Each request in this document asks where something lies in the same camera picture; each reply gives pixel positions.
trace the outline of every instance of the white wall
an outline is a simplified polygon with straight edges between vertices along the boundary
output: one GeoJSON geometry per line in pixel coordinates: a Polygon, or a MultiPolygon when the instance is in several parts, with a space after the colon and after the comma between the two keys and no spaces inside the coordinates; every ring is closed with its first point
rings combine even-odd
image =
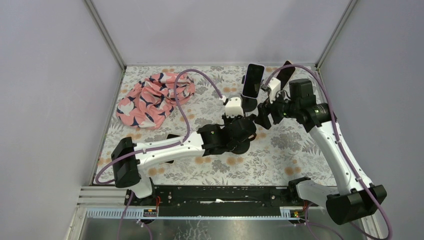
{"type": "Polygon", "coordinates": [[[94,0],[128,65],[315,63],[349,0],[94,0]]]}
{"type": "Polygon", "coordinates": [[[119,78],[82,0],[0,1],[0,239],[63,239],[119,78]]]}
{"type": "Polygon", "coordinates": [[[423,13],[422,0],[359,1],[322,67],[350,149],[387,190],[393,239],[424,236],[423,13]]]}

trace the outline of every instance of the phone stand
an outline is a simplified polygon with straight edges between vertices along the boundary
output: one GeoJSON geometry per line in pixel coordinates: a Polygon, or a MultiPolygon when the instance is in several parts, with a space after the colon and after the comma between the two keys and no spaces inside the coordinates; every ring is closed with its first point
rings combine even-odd
{"type": "MultiPolygon", "coordinates": [[[[242,84],[245,83],[245,75],[243,75],[241,83],[242,84]]],[[[245,113],[252,112],[258,106],[258,100],[256,100],[256,98],[245,97],[243,95],[240,95],[240,97],[241,97],[241,108],[243,109],[243,112],[245,113]]]]}

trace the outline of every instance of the floral tablecloth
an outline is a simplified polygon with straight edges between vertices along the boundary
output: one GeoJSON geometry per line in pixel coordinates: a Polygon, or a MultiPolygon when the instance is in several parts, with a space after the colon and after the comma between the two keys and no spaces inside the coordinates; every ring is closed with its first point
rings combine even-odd
{"type": "MultiPolygon", "coordinates": [[[[241,79],[246,66],[129,66],[115,105],[140,79],[161,72],[178,73],[189,68],[208,75],[227,97],[240,95],[242,92],[241,79]]],[[[267,66],[264,78],[275,69],[275,66],[267,66]]],[[[182,109],[188,117],[191,131],[206,124],[222,124],[224,106],[211,84],[197,73],[189,73],[189,76],[194,79],[195,94],[182,109]]],[[[303,78],[312,80],[315,95],[320,102],[321,92],[317,91],[315,82],[306,71],[297,69],[291,79],[303,78]]],[[[258,102],[263,102],[266,97],[262,91],[258,102]]],[[[125,126],[113,114],[98,160],[97,172],[111,161],[110,155],[122,138],[132,137],[133,142],[151,142],[164,140],[170,133],[181,136],[186,133],[184,119],[177,110],[157,130],[125,126]]],[[[294,119],[283,119],[270,130],[257,125],[257,137],[245,154],[227,152],[222,155],[179,159],[174,164],[162,163],[146,169],[146,174],[156,185],[286,186],[290,180],[302,176],[326,186],[336,185],[317,144],[294,119]]],[[[103,182],[113,178],[110,167],[100,179],[103,182]]]]}

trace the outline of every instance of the crumpled fabric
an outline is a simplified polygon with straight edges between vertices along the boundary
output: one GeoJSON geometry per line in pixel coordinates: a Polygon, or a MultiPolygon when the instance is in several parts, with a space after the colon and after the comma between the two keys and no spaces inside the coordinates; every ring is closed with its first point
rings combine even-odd
{"type": "MultiPolygon", "coordinates": [[[[174,111],[174,84],[178,73],[162,72],[140,80],[116,108],[116,117],[123,124],[133,128],[158,129],[174,111]]],[[[185,104],[195,93],[195,84],[187,73],[183,74],[176,86],[180,104],[185,104]]]]}

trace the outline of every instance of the patterned fabric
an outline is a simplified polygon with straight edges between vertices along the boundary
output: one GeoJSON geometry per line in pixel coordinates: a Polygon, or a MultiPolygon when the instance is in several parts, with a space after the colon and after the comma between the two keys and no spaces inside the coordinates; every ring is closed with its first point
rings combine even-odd
{"type": "MultiPolygon", "coordinates": [[[[116,116],[133,128],[158,129],[173,112],[174,86],[178,73],[157,73],[140,80],[116,108],[116,116]]],[[[185,104],[195,93],[195,84],[183,74],[176,84],[179,103],[185,104]]]]}
{"type": "MultiPolygon", "coordinates": [[[[125,97],[138,81],[155,73],[179,73],[186,69],[197,69],[208,75],[226,95],[240,95],[242,76],[246,66],[129,66],[122,81],[118,99],[125,97]]],[[[264,78],[276,69],[266,66],[264,78]]],[[[182,106],[191,131],[206,124],[222,124],[224,106],[218,95],[201,75],[188,73],[194,81],[196,93],[182,106]]],[[[296,69],[293,79],[310,79],[317,101],[323,98],[316,88],[315,81],[304,70],[296,69]]],[[[267,95],[261,91],[258,102],[267,95]]],[[[168,134],[183,136],[186,124],[180,111],[175,110],[156,130],[125,126],[113,115],[104,146],[98,161],[98,170],[111,161],[111,153],[122,138],[132,137],[134,142],[159,141],[168,134]]],[[[250,185],[286,186],[292,179],[310,177],[319,184],[335,186],[333,174],[317,144],[305,132],[303,126],[294,119],[284,119],[270,130],[257,126],[257,137],[250,149],[242,155],[226,152],[211,155],[178,159],[174,164],[158,164],[146,169],[145,173],[157,185],[250,185]]],[[[112,168],[100,177],[101,181],[114,178],[112,168]]]]}

